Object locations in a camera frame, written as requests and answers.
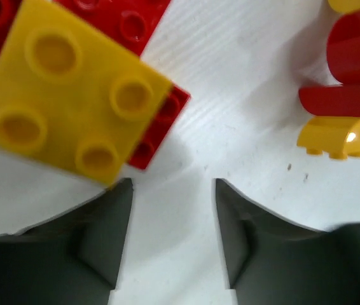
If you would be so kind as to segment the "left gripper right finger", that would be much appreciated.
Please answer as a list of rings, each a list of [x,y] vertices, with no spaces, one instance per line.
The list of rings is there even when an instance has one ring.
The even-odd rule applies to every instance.
[[[238,304],[360,304],[360,222],[318,231],[214,181],[219,232]]]

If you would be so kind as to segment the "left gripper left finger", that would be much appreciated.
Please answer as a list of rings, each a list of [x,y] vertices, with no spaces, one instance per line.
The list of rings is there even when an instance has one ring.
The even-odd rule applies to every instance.
[[[132,209],[132,180],[22,234],[0,235],[0,304],[107,304]]]

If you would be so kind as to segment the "red long lego brick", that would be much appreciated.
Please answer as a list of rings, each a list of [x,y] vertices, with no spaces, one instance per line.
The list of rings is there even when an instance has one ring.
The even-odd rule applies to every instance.
[[[141,56],[169,1],[60,1],[62,6]],[[0,51],[20,1],[0,1]],[[128,163],[147,169],[190,94],[174,85],[146,130]]]

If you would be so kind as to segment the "yellow curved lego brick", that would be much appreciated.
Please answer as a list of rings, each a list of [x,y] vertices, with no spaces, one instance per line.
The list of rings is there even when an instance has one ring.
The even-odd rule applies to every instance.
[[[331,159],[360,158],[360,118],[315,116],[301,130],[297,146],[309,155]]]

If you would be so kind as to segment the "yellow rounded lego brick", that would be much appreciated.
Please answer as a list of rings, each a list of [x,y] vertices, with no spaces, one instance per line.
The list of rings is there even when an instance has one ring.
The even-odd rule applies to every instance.
[[[332,10],[340,14],[360,10],[360,0],[327,0]]]

